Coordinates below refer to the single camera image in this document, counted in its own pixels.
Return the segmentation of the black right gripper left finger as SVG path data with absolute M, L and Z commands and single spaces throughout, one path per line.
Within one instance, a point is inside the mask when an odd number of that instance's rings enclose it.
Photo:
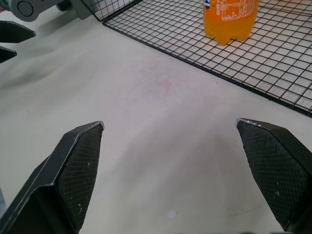
M 94 190 L 104 124 L 63 135 L 0 218 L 0 234 L 79 234 Z

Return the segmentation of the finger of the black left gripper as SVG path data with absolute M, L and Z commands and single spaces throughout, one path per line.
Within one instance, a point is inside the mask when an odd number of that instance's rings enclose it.
M 35 36 L 35 31 L 23 25 L 0 20 L 0 43 L 20 43 Z
M 16 51 L 0 46 L 0 63 L 12 59 L 16 55 L 17 55 Z

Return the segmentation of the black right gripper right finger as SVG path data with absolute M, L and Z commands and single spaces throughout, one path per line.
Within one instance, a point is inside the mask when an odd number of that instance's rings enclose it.
M 312 234 L 312 152 L 288 129 L 238 118 L 253 178 L 285 232 Z

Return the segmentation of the orange soda plastic bottle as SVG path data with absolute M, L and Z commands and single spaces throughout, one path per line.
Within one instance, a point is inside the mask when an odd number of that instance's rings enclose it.
M 245 41 L 253 28 L 260 0 L 203 0 L 206 36 L 226 45 L 232 39 Z

